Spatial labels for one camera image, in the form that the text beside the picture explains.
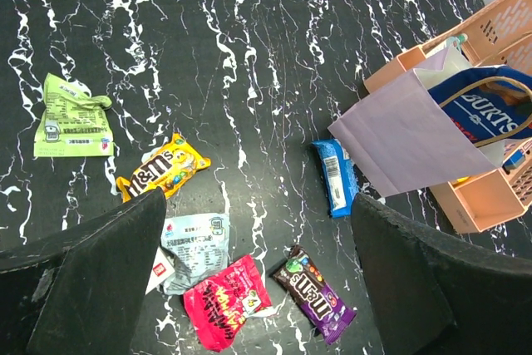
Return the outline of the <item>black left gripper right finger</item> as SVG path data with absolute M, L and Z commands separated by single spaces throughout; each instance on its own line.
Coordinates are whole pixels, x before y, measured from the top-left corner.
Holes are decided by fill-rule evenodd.
M 357 255 L 387 354 L 529 354 L 531 262 L 408 219 L 359 194 Z

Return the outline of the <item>lilac paper bag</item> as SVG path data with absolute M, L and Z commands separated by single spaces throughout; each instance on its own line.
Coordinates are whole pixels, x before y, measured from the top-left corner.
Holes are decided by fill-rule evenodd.
M 382 196 L 478 175 L 503 165 L 509 139 L 472 143 L 428 90 L 472 68 L 454 47 L 369 94 L 329 131 Z

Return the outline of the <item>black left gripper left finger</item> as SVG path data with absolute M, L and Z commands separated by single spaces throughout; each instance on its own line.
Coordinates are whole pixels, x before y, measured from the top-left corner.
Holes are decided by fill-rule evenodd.
M 151 190 L 1 253 L 3 354 L 127 354 L 166 214 Z

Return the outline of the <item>green snack packet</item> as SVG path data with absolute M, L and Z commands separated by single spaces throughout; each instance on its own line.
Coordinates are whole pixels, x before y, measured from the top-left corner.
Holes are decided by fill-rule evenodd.
M 114 138 L 106 111 L 108 96 L 89 96 L 80 87 L 47 74 L 45 110 L 34 136 L 36 158 L 99 157 L 114 154 Z

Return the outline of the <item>blue burts chips bag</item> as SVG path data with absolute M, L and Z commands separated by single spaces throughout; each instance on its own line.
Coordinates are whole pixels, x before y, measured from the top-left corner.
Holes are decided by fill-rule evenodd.
M 531 76 L 506 65 L 472 67 L 428 90 L 474 144 L 531 137 Z

